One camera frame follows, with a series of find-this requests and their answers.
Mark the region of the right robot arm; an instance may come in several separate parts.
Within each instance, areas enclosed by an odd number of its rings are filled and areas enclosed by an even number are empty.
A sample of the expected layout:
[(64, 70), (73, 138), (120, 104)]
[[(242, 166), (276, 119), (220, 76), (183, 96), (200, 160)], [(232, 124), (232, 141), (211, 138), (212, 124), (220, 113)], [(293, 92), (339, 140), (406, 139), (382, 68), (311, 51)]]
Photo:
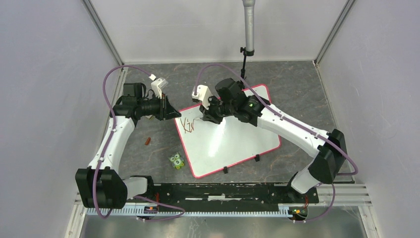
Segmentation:
[(246, 95), (243, 84), (232, 78), (220, 81), (214, 96), (204, 85), (196, 85), (192, 99), (202, 105), (202, 119), (220, 124), (226, 117), (235, 117), (242, 123), (276, 133), (300, 147), (312, 161), (289, 181), (286, 196), (299, 202), (306, 193), (319, 184), (332, 184), (346, 160), (346, 144), (341, 131), (328, 132), (310, 126), (283, 113), (254, 89)]

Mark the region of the black tripod stand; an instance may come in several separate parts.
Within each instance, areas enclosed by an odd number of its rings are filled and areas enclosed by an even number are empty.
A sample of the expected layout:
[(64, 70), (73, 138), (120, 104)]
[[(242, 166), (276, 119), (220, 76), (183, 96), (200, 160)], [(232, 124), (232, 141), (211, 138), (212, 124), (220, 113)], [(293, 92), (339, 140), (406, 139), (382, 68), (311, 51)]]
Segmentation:
[(242, 79), (245, 79), (245, 74), (246, 74), (246, 60), (247, 60), (247, 51), (245, 47), (241, 47), (240, 48), (240, 53), (243, 54), (243, 62), (242, 62), (242, 68), (240, 70), (240, 76)]

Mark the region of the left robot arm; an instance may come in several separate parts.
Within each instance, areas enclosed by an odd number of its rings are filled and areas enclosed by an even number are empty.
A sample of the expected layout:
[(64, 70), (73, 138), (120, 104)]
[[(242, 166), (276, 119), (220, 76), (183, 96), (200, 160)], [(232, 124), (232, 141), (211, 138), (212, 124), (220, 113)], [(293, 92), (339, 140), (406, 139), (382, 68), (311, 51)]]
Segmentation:
[(95, 157), (75, 174), (86, 208), (121, 209), (136, 195), (144, 202), (154, 199), (156, 189), (150, 176), (122, 179), (118, 171), (128, 138), (142, 117), (155, 117), (160, 121), (181, 117), (162, 91), (166, 84), (162, 79), (151, 83), (151, 96), (147, 95), (143, 83), (123, 85), (123, 94), (110, 110), (107, 131)]

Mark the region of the green owl number toy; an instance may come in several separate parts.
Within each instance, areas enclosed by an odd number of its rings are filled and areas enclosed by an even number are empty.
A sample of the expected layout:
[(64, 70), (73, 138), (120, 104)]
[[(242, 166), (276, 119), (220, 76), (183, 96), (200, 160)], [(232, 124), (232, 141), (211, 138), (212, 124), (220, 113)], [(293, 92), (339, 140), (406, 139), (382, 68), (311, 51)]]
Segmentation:
[(184, 160), (181, 157), (180, 153), (175, 153), (172, 156), (170, 156), (168, 159), (171, 162), (172, 166), (177, 170), (185, 166)]

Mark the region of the white board with pink frame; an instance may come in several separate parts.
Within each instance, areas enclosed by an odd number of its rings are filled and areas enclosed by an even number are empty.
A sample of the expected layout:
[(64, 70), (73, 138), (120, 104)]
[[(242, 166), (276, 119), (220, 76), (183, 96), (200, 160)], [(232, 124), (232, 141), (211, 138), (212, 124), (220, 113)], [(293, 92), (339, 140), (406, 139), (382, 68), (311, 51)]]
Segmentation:
[(200, 105), (182, 109), (174, 122), (192, 175), (202, 178), (281, 146), (278, 134), (226, 117), (221, 124), (195, 119)]

